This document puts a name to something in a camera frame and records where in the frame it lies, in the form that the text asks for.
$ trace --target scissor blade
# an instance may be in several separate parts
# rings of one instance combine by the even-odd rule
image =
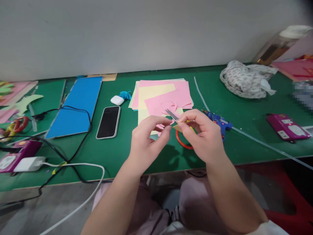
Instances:
[[[173,114],[170,110],[167,109],[166,111],[174,119],[174,121],[177,122],[178,117],[176,117],[175,114]]]

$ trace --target power adapter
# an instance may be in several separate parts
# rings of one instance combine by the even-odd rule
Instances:
[[[45,157],[26,157],[23,158],[15,167],[13,172],[36,171],[45,162]]]

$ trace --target phone screen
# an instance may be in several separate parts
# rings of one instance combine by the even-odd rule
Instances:
[[[113,137],[115,135],[116,124],[119,118],[119,106],[107,107],[103,111],[100,121],[97,139]]]

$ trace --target white cable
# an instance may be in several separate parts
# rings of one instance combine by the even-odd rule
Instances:
[[[48,165],[48,166],[53,166],[53,167],[58,167],[60,165],[53,165],[53,164],[50,164],[50,163],[46,163],[46,162],[43,162],[42,164],[45,164],[45,165]],[[68,216],[64,217],[62,220],[60,220],[58,223],[56,223],[55,225],[53,225],[52,227],[50,227],[49,229],[47,229],[46,231],[42,232],[40,235],[45,235],[47,234],[48,232],[50,232],[51,230],[53,230],[54,228],[56,228],[57,226],[59,226],[61,223],[63,223],[64,221],[66,221],[69,217],[71,217],[73,214],[75,214],[80,208],[82,208],[84,205],[86,205],[87,202],[89,202],[89,200],[93,197],[93,195],[96,193],[96,191],[98,190],[103,178],[104,178],[104,174],[105,174],[105,169],[103,166],[101,165],[96,165],[96,164],[91,164],[91,163],[70,163],[70,164],[66,164],[66,165],[63,165],[63,166],[72,166],[72,165],[90,165],[90,166],[97,166],[99,168],[102,169],[103,173],[102,173],[102,177],[96,187],[96,189],[93,191],[93,193],[90,195],[89,198],[87,198],[86,201],[84,201],[83,204],[81,204],[79,207],[77,207],[74,211],[72,211]]]
[[[268,147],[268,148],[270,148],[270,149],[272,149],[272,150],[274,150],[274,151],[276,151],[276,152],[278,152],[278,153],[280,153],[280,154],[282,154],[282,155],[284,155],[284,156],[286,156],[286,157],[296,161],[297,163],[300,163],[301,165],[304,165],[305,167],[309,168],[310,170],[313,170],[312,166],[310,166],[310,165],[300,161],[299,159],[297,159],[297,158],[295,158],[295,157],[293,157],[293,156],[291,156],[291,155],[289,155],[289,154],[287,154],[287,153],[285,153],[285,152],[283,152],[283,151],[281,151],[281,150],[279,150],[277,148],[274,148],[274,147],[272,147],[272,146],[270,146],[270,145],[268,145],[268,144],[266,144],[266,143],[264,143],[264,142],[262,142],[262,141],[260,141],[260,140],[258,140],[256,138],[248,135],[247,133],[245,133],[245,132],[243,132],[243,131],[235,128],[235,127],[232,127],[232,129],[234,129],[235,131],[239,132],[240,134],[243,134],[243,135],[247,136],[248,138],[254,140],[255,142],[258,142],[259,144],[262,144],[262,145],[264,145],[264,146],[266,146],[266,147]]]
[[[204,106],[206,107],[206,109],[207,109],[208,111],[210,111],[209,108],[208,108],[208,106],[206,105],[204,99],[203,99],[203,96],[202,96],[201,92],[199,91],[198,84],[197,84],[197,81],[196,81],[196,77],[193,77],[193,78],[195,79],[195,84],[196,84],[198,93],[199,93],[199,95],[201,96],[201,99],[202,99],[202,101],[203,101],[203,103],[204,103]],[[256,138],[254,138],[254,137],[248,135],[247,133],[245,133],[245,132],[243,132],[243,131],[241,131],[241,130],[235,128],[235,127],[232,127],[232,129],[234,129],[235,131],[239,132],[240,134],[243,134],[243,135],[245,135],[246,137],[248,137],[248,138],[254,140],[254,141],[257,142],[257,143],[262,144],[262,145],[264,145],[264,146],[266,146],[266,147],[268,147],[268,148],[270,148],[270,149],[272,149],[272,150],[274,150],[274,151],[276,151],[276,152],[278,152],[278,153],[280,153],[280,154],[282,154],[282,155],[284,155],[284,156],[290,158],[291,160],[296,161],[297,163],[300,163],[301,165],[303,165],[303,166],[309,168],[310,170],[313,170],[313,167],[312,167],[312,166],[310,166],[310,165],[308,165],[308,164],[306,164],[306,163],[300,161],[299,159],[297,159],[297,158],[295,158],[295,157],[293,157],[293,156],[291,156],[291,155],[289,155],[289,154],[287,154],[287,153],[285,153],[285,152],[283,152],[283,151],[281,151],[281,150],[279,150],[279,149],[277,149],[277,148],[274,148],[274,147],[272,147],[272,146],[270,146],[270,145],[268,145],[268,144],[266,144],[266,143],[264,143],[264,142],[262,142],[262,141],[260,141],[260,140],[258,140],[258,139],[256,139]]]
[[[201,99],[202,99],[202,101],[203,101],[203,103],[204,103],[204,106],[205,106],[206,110],[207,110],[207,111],[210,111],[209,108],[208,108],[208,106],[206,105],[206,103],[205,103],[205,101],[204,101],[204,98],[203,98],[203,96],[202,96],[200,90],[199,90],[199,87],[198,87],[198,84],[197,84],[197,81],[196,81],[196,77],[193,77],[193,78],[195,79],[195,84],[196,84],[198,93],[199,93],[199,95],[200,95],[200,97],[201,97]]]

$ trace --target green paper cutout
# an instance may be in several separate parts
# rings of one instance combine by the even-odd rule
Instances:
[[[0,95],[8,95],[11,93],[11,88],[13,88],[14,85],[13,84],[7,84],[7,85],[4,85],[4,86],[1,86],[0,87]]]
[[[36,99],[42,98],[43,95],[31,95],[24,97],[20,102],[17,102],[13,105],[10,105],[8,107],[3,108],[2,110],[8,110],[8,109],[18,109],[20,112],[17,114],[17,116],[21,117],[27,110],[27,105],[31,102],[33,102]]]

